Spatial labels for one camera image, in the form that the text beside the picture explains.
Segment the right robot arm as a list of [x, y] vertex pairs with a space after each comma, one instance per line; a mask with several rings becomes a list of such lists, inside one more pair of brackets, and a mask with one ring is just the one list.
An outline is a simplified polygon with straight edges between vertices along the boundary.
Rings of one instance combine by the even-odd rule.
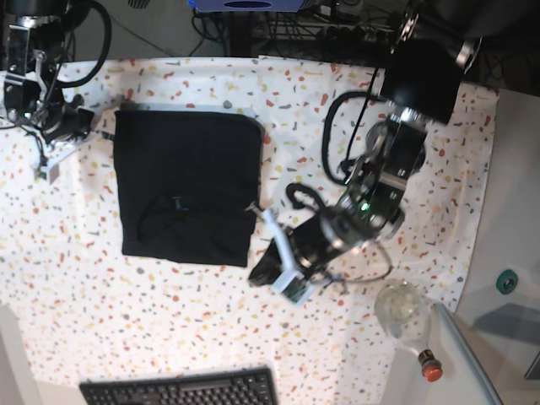
[[[98, 1], [7, 1], [14, 18], [8, 29], [2, 111], [14, 128], [36, 141], [35, 178], [53, 182], [59, 164], [89, 140], [95, 113], [76, 94], [64, 92], [89, 83], [101, 70], [111, 47], [111, 17]], [[68, 35], [95, 11], [103, 24], [103, 41], [95, 65], [82, 78], [62, 81], [68, 59]]]

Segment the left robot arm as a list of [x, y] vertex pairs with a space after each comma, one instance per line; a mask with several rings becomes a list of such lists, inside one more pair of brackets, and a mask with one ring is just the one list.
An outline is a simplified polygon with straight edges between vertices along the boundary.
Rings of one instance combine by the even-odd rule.
[[288, 199], [299, 210], [305, 207], [299, 195], [310, 197], [311, 218], [292, 229], [280, 225], [273, 211], [262, 213], [273, 238], [251, 270], [251, 285], [270, 286], [300, 305], [311, 295], [315, 275], [332, 279], [329, 262], [399, 229], [408, 180], [425, 160], [427, 126], [451, 119], [488, 10], [485, 1], [418, 1], [408, 8], [376, 95], [393, 112], [368, 131], [358, 158], [344, 160], [345, 190], [335, 205], [327, 206], [313, 188], [292, 183]]

